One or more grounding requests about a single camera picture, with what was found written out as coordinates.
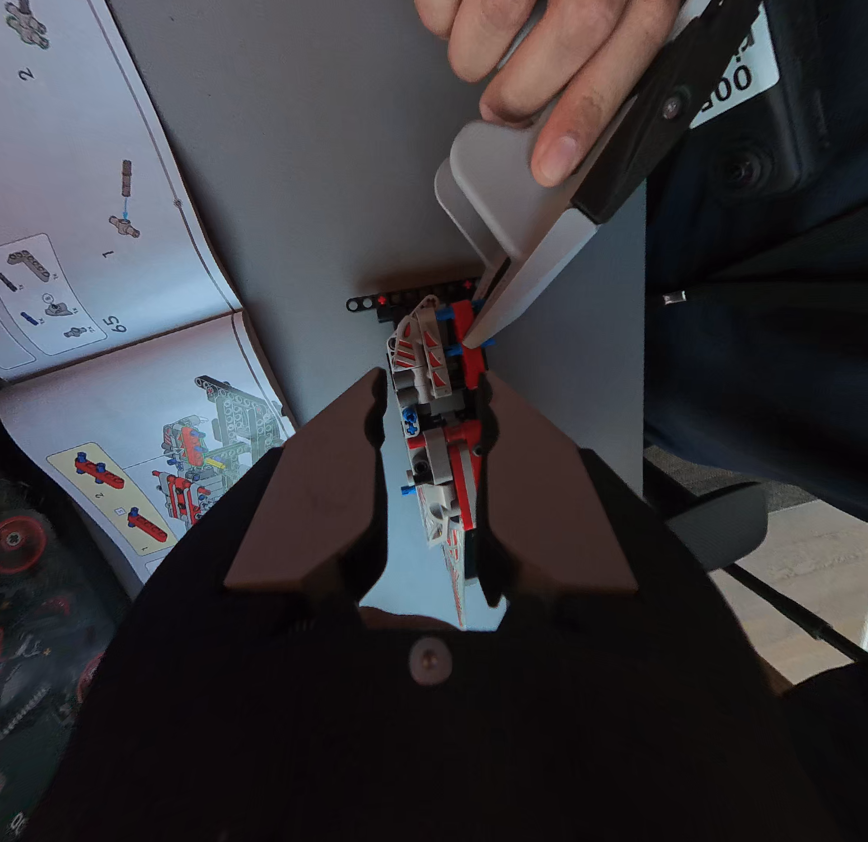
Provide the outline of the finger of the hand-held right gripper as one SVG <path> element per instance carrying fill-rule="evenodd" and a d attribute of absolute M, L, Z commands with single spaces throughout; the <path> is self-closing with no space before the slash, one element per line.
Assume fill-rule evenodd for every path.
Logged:
<path fill-rule="evenodd" d="M 504 228 L 501 194 L 490 183 L 457 168 L 446 157 L 435 175 L 435 193 L 472 250 L 483 262 L 483 275 L 473 294 L 478 308 L 490 304 L 510 261 L 510 241 Z"/>
<path fill-rule="evenodd" d="M 598 229 L 572 206 L 571 198 L 598 160 L 602 144 L 594 146 L 574 175 L 548 188 L 537 184 L 529 165 L 538 134 L 537 126 L 515 129 L 474 120 L 452 143 L 453 164 L 502 195 L 510 241 L 509 266 L 465 336 L 465 347 L 481 347 L 521 316 Z"/>

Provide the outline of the lego technic vehicle model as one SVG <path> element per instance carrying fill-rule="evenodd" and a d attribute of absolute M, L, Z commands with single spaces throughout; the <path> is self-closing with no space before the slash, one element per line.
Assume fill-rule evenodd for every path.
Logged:
<path fill-rule="evenodd" d="M 436 311 L 459 300 L 474 302 L 479 281 L 458 279 L 345 301 L 348 312 L 375 312 L 379 323 L 393 326 L 386 360 L 409 460 L 401 492 L 417 498 L 426 541 L 443 553 L 461 629 L 467 626 L 466 589 L 478 580 L 482 428 L 478 387 L 462 388 L 460 360 L 444 353 L 449 335 Z"/>

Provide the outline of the lego set box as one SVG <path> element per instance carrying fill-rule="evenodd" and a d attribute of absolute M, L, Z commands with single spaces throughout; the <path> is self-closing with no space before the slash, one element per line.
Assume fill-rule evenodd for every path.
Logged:
<path fill-rule="evenodd" d="M 129 605 L 85 515 L 2 429 L 2 840 L 23 836 Z"/>

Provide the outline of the lego instruction booklet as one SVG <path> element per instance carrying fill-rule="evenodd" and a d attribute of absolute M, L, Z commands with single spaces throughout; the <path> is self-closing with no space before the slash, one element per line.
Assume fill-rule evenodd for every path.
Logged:
<path fill-rule="evenodd" d="M 295 432 L 105 0 L 1 0 L 2 424 L 135 596 Z"/>

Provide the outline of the red lego beam blue pins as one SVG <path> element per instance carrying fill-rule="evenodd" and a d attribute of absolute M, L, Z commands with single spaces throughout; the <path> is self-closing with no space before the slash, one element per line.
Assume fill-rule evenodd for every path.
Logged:
<path fill-rule="evenodd" d="M 445 324 L 449 335 L 444 354 L 448 358 L 460 360 L 462 388 L 469 391 L 477 389 L 480 376 L 488 369 L 485 349 L 495 344 L 495 339 L 490 338 L 478 348 L 464 346 L 464 338 L 474 323 L 476 312 L 480 307 L 481 303 L 464 299 L 444 305 L 436 311 L 437 320 Z"/>

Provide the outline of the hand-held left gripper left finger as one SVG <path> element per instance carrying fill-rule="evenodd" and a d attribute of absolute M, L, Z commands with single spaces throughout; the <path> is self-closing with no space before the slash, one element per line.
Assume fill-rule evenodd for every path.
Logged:
<path fill-rule="evenodd" d="M 224 579 L 243 593 L 358 602 L 387 563 L 385 370 L 363 375 L 284 445 Z"/>

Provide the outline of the person's right hand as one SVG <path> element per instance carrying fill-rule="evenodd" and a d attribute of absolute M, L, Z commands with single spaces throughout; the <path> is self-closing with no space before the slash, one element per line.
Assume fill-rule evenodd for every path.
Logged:
<path fill-rule="evenodd" d="M 520 127 L 559 100 L 530 168 L 563 183 L 613 120 L 667 40 L 680 0 L 414 0 L 469 83 L 490 78 L 483 120 Z"/>

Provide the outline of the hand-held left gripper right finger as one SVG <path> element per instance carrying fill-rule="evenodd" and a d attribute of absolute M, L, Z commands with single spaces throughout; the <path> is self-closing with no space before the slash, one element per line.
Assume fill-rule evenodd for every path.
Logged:
<path fill-rule="evenodd" d="M 637 579 L 580 448 L 494 372 L 477 395 L 476 567 L 488 604 L 634 596 Z"/>

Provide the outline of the person's dark jacket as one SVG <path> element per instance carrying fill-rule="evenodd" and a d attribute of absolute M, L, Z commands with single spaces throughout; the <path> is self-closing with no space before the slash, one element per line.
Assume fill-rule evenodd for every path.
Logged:
<path fill-rule="evenodd" d="M 647 438 L 866 521 L 866 113 L 806 188 L 725 207 L 684 146 L 649 181 Z"/>

